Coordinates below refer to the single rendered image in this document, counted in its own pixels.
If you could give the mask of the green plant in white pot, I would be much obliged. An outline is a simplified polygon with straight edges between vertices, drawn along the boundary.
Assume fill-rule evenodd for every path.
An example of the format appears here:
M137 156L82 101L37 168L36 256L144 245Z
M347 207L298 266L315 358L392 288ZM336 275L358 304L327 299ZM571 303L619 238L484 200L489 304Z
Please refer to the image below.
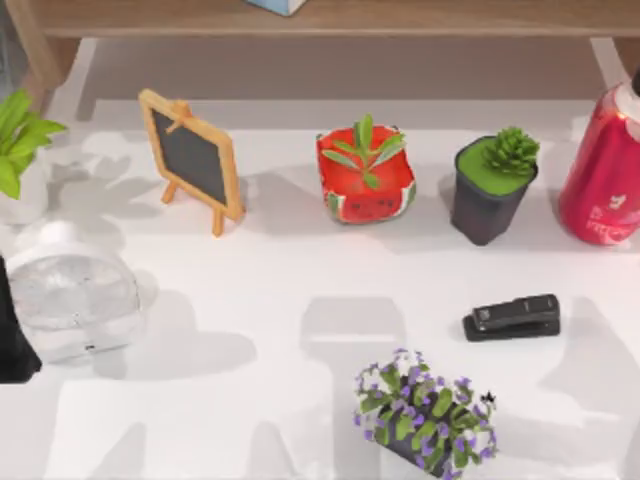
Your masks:
M39 152L67 130L31 109L22 88L0 101L0 223L27 225L48 208L48 168Z

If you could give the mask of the wooden framed blackboard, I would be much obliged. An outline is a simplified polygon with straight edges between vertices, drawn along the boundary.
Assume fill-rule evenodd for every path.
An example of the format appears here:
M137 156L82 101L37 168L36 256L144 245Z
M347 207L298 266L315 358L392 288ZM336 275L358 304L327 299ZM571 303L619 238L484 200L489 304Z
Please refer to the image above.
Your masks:
M171 203L179 190L200 200L212 211L212 234L221 236L227 219L245 214L231 137L184 100L144 89L138 101L156 168L167 181L161 201Z

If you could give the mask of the purple flowers in black pot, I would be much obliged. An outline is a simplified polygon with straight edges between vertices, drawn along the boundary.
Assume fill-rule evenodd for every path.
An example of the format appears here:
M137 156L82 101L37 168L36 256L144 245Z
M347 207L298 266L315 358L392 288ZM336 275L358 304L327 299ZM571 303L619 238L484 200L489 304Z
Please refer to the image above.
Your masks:
M439 480L461 480L467 467L498 453L491 392L477 396L471 380L435 374L419 350L397 348L354 378L352 418L364 438Z

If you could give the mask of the light blue box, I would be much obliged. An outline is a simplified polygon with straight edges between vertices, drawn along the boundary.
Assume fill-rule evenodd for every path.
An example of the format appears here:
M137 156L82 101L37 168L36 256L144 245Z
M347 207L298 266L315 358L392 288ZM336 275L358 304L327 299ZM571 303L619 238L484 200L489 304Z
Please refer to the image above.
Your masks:
M289 17L294 15L308 0L246 0L248 3L276 13L281 16Z

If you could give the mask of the red bottle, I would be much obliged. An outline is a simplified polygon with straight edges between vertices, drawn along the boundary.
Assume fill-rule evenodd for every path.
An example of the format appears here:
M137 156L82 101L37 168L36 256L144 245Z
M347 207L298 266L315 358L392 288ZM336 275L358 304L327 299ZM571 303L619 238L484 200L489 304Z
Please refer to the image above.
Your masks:
M597 101L558 211L592 245L617 245L640 230L640 68Z

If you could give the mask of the wooden shelf unit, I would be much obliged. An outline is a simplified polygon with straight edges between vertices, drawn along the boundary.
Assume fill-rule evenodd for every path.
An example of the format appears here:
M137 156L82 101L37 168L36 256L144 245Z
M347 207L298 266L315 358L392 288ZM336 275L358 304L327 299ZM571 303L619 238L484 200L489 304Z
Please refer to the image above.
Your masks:
M30 89L62 85L95 37L610 37L640 60L640 0L307 0L283 17L247 0L0 0L29 60Z

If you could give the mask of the black stapler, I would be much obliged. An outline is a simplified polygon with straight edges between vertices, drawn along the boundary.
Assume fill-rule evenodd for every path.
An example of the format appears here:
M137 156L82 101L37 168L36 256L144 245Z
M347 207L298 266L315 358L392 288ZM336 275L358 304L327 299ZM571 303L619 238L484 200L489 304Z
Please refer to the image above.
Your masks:
M469 342L557 336L560 304L554 294L519 297L473 308L462 325Z

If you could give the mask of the black pot with green succulent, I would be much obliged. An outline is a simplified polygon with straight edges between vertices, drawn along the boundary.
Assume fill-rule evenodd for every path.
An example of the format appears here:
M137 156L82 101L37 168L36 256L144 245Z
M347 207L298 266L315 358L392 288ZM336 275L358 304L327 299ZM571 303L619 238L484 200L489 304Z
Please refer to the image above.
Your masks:
M511 126L456 154L451 224L471 243L486 246L510 227L538 175L539 150L539 142Z

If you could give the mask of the red watermelon plant pot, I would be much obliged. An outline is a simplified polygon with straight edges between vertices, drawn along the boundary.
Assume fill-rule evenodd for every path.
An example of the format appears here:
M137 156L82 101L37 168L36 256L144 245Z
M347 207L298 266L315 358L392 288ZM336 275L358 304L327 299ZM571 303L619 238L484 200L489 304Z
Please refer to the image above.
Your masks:
M316 156L324 203L341 223L387 221L416 197L405 134L376 124L369 113L351 127L318 135Z

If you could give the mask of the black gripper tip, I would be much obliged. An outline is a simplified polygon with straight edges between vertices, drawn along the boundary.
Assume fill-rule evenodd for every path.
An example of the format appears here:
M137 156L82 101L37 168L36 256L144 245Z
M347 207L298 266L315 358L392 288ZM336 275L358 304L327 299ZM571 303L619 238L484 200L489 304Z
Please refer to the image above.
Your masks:
M4 257L0 254L0 384L22 384L42 368L14 309Z

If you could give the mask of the white desk fan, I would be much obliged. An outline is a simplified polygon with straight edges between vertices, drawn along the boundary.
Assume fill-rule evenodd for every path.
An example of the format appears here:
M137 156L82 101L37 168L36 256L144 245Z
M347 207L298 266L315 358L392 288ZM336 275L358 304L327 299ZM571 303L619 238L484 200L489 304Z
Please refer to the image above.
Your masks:
M125 346L144 329L134 273L70 222L43 225L6 268L20 325L45 363Z

